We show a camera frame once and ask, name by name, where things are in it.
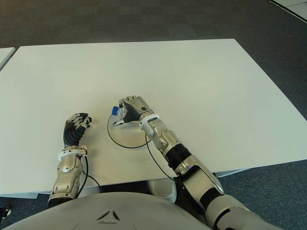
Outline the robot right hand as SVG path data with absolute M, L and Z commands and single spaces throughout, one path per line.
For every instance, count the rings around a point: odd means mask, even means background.
M 141 121 L 146 116 L 153 114 L 148 104 L 140 96 L 128 96 L 119 100 L 119 107 L 125 108 L 126 113 L 122 119 L 113 123 L 114 127 L 132 121 Z

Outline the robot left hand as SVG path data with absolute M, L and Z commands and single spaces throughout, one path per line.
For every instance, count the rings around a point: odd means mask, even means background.
M 87 128 L 91 126 L 92 118 L 87 113 L 74 113 L 65 123 L 63 132 L 64 147 L 79 146 Z

